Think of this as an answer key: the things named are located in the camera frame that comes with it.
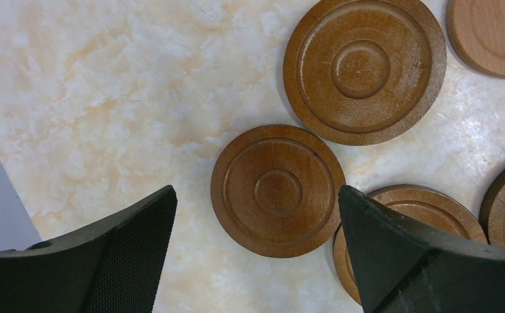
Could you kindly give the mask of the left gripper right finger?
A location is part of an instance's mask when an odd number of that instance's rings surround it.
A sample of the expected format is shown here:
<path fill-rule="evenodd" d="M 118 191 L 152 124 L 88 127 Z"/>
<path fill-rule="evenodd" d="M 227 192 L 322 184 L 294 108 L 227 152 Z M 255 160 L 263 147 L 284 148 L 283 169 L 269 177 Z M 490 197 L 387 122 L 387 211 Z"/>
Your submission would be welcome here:
<path fill-rule="evenodd" d="M 505 312 L 505 248 L 438 230 L 349 185 L 338 201 L 364 312 Z"/>

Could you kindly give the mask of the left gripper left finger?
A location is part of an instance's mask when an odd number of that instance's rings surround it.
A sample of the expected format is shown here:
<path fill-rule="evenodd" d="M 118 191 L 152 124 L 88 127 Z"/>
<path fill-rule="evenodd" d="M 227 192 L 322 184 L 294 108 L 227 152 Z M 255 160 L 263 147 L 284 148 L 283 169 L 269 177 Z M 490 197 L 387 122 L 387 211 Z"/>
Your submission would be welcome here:
<path fill-rule="evenodd" d="M 151 312 L 176 210 L 167 185 L 70 233 L 0 251 L 0 312 Z"/>

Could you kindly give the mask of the light wooden coaster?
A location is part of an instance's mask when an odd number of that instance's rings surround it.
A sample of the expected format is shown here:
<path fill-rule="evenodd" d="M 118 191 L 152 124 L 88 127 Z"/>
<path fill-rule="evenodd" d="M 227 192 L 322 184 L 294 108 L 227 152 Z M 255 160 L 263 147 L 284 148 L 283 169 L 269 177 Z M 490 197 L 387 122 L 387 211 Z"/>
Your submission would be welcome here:
<path fill-rule="evenodd" d="M 466 65 L 505 78 L 505 1 L 449 1 L 446 30 Z"/>

